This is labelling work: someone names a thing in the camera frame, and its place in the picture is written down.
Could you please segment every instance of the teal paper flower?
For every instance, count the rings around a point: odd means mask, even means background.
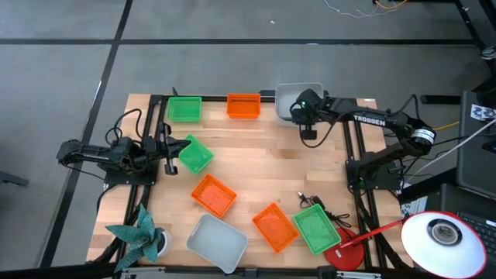
[[[152,215],[146,211],[143,205],[139,205],[137,226],[114,225],[106,226],[115,237],[129,244],[129,252],[119,261],[115,272],[135,263],[141,257],[145,256],[154,264],[157,262],[157,247],[160,240],[160,234],[164,231],[161,228],[155,228]]]

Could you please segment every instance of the orange tray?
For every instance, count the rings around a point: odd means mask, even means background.
[[[207,174],[191,193],[192,198],[215,217],[222,218],[236,198],[236,193]]]
[[[298,237],[295,226],[274,203],[253,217],[253,222],[275,253],[281,252]]]
[[[228,94],[227,115],[230,118],[257,118],[260,115],[260,94]]]

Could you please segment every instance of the gray tray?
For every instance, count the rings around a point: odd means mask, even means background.
[[[248,238],[213,215],[205,214],[193,229],[186,246],[231,274],[248,246]]]
[[[313,89],[320,98],[324,97],[324,87],[318,82],[279,84],[275,91],[277,116],[291,122],[289,108],[295,103],[298,96],[309,88]]]

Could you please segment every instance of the green plastic bin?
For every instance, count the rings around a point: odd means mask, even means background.
[[[313,205],[294,216],[294,222],[314,254],[341,242],[341,237],[320,205]]]
[[[202,117],[202,97],[172,97],[167,101],[167,117],[172,122],[199,122]]]
[[[210,161],[214,158],[214,154],[210,152],[203,144],[198,142],[194,136],[189,135],[186,140],[191,143],[179,153],[179,160],[193,173],[197,174],[207,167]]]

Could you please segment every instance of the wooden table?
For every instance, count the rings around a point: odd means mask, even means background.
[[[145,115],[149,99],[150,95],[131,94],[126,111],[139,108]],[[372,99],[358,99],[357,102],[358,105],[376,108]],[[124,136],[136,138],[136,117],[136,114],[128,115],[122,121]],[[201,117],[200,123],[174,123],[167,117],[165,119],[172,126],[173,137],[183,139],[192,134],[215,157],[200,174],[192,174],[179,160],[175,160],[179,170],[176,176],[167,176],[163,168],[159,168],[157,182],[151,188],[148,210],[153,214],[155,225],[172,235],[173,244],[172,250],[161,257],[157,264],[212,266],[186,247],[186,240],[193,227],[207,213],[190,194],[206,174],[212,174],[238,194],[222,220],[249,238],[239,267],[316,268],[328,265],[322,254],[312,255],[301,236],[282,252],[274,253],[257,231],[252,218],[275,202],[292,219],[302,210],[297,194],[301,191],[307,196],[318,195],[326,209],[334,215],[349,213],[351,216],[346,221],[358,232],[353,196],[346,190],[344,162],[347,154],[342,125],[336,125],[319,148],[309,149],[301,143],[298,129],[281,127],[276,123],[274,103],[262,103],[260,117],[251,120],[230,119],[226,114],[225,102],[203,102]],[[140,130],[143,130],[143,123],[142,118]],[[320,140],[329,124],[319,123],[316,128]],[[362,129],[367,151],[385,148],[381,128],[362,125]],[[401,217],[400,206],[390,193],[374,193],[381,225]],[[122,224],[128,197],[127,185],[117,186],[103,197],[88,250],[88,260],[99,256],[112,241],[113,235],[105,226]],[[400,228],[390,229],[384,232],[384,236],[400,257],[407,264],[412,264],[401,244]],[[370,252],[377,266],[373,241],[370,241]],[[140,263],[151,264],[145,259],[140,260]]]

